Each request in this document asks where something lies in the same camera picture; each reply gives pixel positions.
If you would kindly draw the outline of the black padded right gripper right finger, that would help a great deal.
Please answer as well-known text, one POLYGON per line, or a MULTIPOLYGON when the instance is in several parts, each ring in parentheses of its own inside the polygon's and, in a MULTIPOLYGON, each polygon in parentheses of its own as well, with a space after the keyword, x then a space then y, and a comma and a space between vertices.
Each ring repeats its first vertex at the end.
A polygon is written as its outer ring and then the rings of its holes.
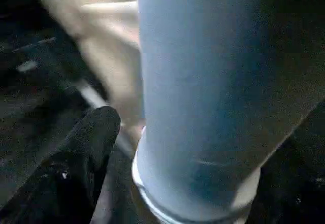
POLYGON ((248 223, 324 223, 324 104, 261 168, 248 223))

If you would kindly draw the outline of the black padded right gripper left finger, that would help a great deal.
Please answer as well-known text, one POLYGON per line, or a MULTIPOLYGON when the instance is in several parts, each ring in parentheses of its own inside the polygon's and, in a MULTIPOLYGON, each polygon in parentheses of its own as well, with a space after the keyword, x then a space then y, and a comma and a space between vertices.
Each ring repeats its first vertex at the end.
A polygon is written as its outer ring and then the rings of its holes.
POLYGON ((1 223, 90 223, 120 124, 110 106, 88 113, 1 207, 1 223))

